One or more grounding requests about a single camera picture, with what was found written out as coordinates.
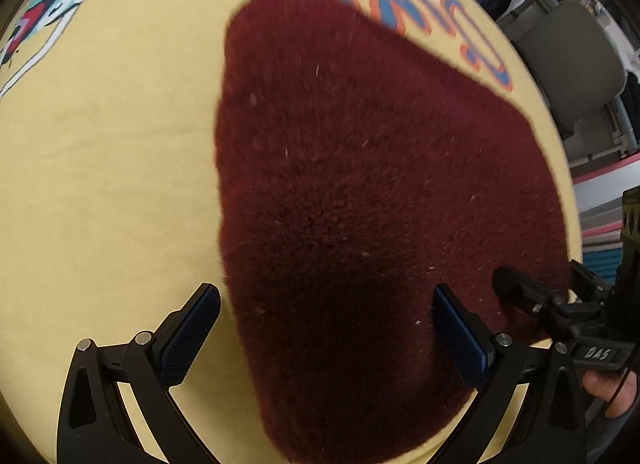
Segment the right hand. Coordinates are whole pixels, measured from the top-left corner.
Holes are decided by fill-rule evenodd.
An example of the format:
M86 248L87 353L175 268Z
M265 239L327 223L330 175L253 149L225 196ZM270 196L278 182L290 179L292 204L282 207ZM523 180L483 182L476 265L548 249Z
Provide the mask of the right hand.
M608 409L605 418L619 418L632 408L638 392L637 374L630 372L626 378L615 373L587 371L582 385L593 397L603 400Z

